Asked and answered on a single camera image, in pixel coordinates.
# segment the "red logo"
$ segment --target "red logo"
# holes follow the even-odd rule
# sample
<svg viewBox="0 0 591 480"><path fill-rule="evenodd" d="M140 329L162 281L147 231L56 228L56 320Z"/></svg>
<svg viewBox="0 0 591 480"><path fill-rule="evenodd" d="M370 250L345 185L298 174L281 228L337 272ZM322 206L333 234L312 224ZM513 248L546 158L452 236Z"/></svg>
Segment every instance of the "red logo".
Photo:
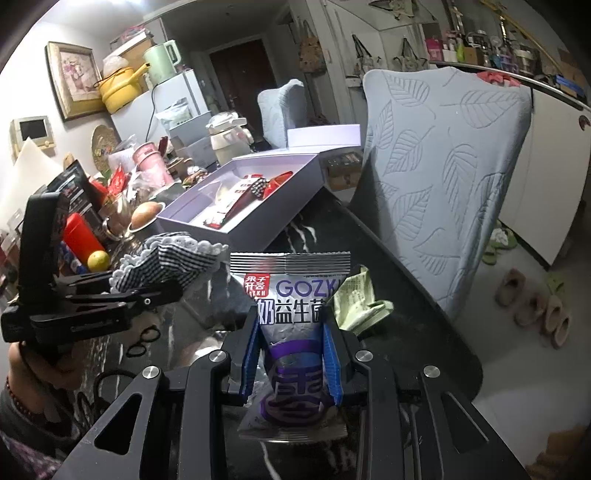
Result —
<svg viewBox="0 0 591 480"><path fill-rule="evenodd" d="M269 295L269 273L249 273L244 276L244 291L253 298L263 298Z"/></svg>

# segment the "pink cup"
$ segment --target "pink cup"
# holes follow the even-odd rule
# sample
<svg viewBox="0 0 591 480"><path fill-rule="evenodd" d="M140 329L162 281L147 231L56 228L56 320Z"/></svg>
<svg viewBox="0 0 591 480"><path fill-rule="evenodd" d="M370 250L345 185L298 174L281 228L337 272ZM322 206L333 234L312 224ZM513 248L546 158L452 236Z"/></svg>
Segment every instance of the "pink cup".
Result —
<svg viewBox="0 0 591 480"><path fill-rule="evenodd" d="M154 145L153 142L148 142L145 143L144 145L140 145L138 148L135 149L133 158L134 158L134 163L136 165L139 165L140 162L145 159L148 155L150 155L153 152L157 152L158 149L156 148L156 145Z"/></svg>
<svg viewBox="0 0 591 480"><path fill-rule="evenodd" d="M138 164L138 170L143 172L150 184L157 188L174 183L174 179L166 168L162 155L158 151L147 154Z"/></svg>

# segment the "brown slipper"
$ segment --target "brown slipper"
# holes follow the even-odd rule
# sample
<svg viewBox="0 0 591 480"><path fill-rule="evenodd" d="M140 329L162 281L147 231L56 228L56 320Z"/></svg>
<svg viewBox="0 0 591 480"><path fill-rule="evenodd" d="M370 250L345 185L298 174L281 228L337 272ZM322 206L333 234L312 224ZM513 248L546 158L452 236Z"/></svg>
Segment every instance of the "brown slipper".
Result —
<svg viewBox="0 0 591 480"><path fill-rule="evenodd" d="M563 315L561 322L558 324L558 327L556 327L556 330L552 335L551 340L554 348L558 349L564 345L566 339L569 336L570 324L570 314L566 313Z"/></svg>
<svg viewBox="0 0 591 480"><path fill-rule="evenodd" d="M544 333L546 333L546 335L553 333L558 328L558 325L560 325L562 319L562 301L556 295L552 295L548 299L548 306L544 317Z"/></svg>
<svg viewBox="0 0 591 480"><path fill-rule="evenodd" d="M523 302L515 312L515 323L521 327L534 324L544 316L548 300L540 293L535 293Z"/></svg>
<svg viewBox="0 0 591 480"><path fill-rule="evenodd" d="M525 285L525 276L516 268L510 269L499 288L496 290L495 300L501 307L508 307L523 290Z"/></svg>

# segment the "blue gripper pad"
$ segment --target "blue gripper pad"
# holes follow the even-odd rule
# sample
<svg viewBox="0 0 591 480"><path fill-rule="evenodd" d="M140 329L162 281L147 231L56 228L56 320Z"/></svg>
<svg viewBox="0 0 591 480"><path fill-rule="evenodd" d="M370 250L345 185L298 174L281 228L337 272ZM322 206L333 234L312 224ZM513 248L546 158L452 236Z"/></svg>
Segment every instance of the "blue gripper pad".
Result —
<svg viewBox="0 0 591 480"><path fill-rule="evenodd" d="M261 353L261 344L258 341L259 336L259 321L255 320L250 338L248 340L248 348L242 363L242 382L240 385L240 395L246 401L252 394L252 388L255 382L256 366L258 365L259 355Z"/></svg>
<svg viewBox="0 0 591 480"><path fill-rule="evenodd" d="M330 328L326 323L323 324L322 328L322 357L324 359L326 381L335 404L340 405L343 401L343 387L340 384L340 362L336 355L335 343Z"/></svg>

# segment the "gold frame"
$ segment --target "gold frame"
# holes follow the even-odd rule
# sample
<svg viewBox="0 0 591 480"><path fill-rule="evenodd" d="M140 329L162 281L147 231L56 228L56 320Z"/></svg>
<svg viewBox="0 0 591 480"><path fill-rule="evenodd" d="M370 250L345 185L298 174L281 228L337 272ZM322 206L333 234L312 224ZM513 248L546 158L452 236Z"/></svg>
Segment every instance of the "gold frame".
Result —
<svg viewBox="0 0 591 480"><path fill-rule="evenodd" d="M82 116L91 115L93 113L105 111L105 104L101 98L93 100L77 100L72 99L64 72L61 68L61 57L62 51L79 53L82 55L88 55L90 62L96 73L96 79L101 80L102 76L96 66L94 55L92 54L91 48L81 47L79 45L72 45L70 43L59 43L49 42L45 47L45 54L47 59L47 70L51 79L51 85L53 87L53 93L56 97L56 103L60 107L60 113L62 120L72 120L80 118Z"/></svg>

